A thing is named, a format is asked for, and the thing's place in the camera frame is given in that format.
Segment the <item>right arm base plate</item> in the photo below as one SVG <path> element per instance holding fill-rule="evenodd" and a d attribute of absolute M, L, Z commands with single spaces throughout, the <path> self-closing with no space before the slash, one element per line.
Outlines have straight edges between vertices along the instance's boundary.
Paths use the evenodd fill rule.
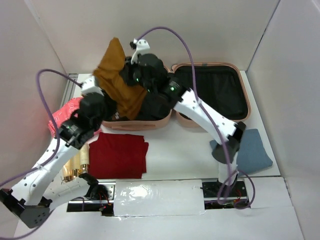
<path fill-rule="evenodd" d="M 220 195 L 220 184 L 217 181 L 203 181 L 200 188 L 203 192 L 204 209 L 216 210 L 216 209 L 233 209 L 246 208 L 249 203 L 249 197 L 244 181 L 237 181 L 230 187 L 230 192 L 225 198 L 225 186 Z"/>

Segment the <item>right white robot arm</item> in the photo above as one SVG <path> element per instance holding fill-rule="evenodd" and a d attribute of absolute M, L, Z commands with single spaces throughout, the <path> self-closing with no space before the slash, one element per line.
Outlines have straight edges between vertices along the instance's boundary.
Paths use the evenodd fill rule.
<path fill-rule="evenodd" d="M 199 98 L 195 86 L 168 73 L 145 39 L 135 38 L 130 47 L 134 53 L 125 58 L 120 72 L 125 84 L 143 87 L 152 100 L 185 115 L 212 136 L 216 141 L 212 157 L 218 163 L 217 197 L 230 196 L 236 189 L 237 154 L 246 125 L 221 115 Z"/>

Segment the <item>coral pink patterned garment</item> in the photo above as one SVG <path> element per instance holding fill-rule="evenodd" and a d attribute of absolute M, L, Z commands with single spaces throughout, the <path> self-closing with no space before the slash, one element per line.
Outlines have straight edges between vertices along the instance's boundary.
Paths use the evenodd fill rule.
<path fill-rule="evenodd" d="M 52 114 L 53 119 L 59 129 L 63 122 L 68 120 L 72 113 L 80 108 L 80 101 L 83 97 L 71 98 L 67 103 L 65 103 L 59 110 Z"/>

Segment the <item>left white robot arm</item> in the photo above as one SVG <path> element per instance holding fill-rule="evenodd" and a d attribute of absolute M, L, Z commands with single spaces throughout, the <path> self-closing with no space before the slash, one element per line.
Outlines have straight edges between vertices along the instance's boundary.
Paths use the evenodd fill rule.
<path fill-rule="evenodd" d="M 0 201 L 30 229 L 43 224 L 58 206 L 79 197 L 92 200 L 99 193 L 99 182 L 89 173 L 65 185 L 53 182 L 63 166 L 94 137 L 107 112 L 105 95 L 93 75 L 82 82 L 81 93 L 84 97 L 79 109 L 61 124 L 59 136 L 52 139 L 35 170 L 10 190 L 0 191 Z"/>

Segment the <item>mustard brown garment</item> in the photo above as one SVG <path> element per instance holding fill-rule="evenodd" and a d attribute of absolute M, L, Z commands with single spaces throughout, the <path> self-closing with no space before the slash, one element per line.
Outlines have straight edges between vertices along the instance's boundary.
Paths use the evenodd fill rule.
<path fill-rule="evenodd" d="M 114 37 L 92 75 L 99 87 L 114 100 L 121 117 L 134 120 L 141 110 L 147 91 L 140 85 L 128 86 L 120 75 L 125 67 L 125 52 L 118 38 Z"/>

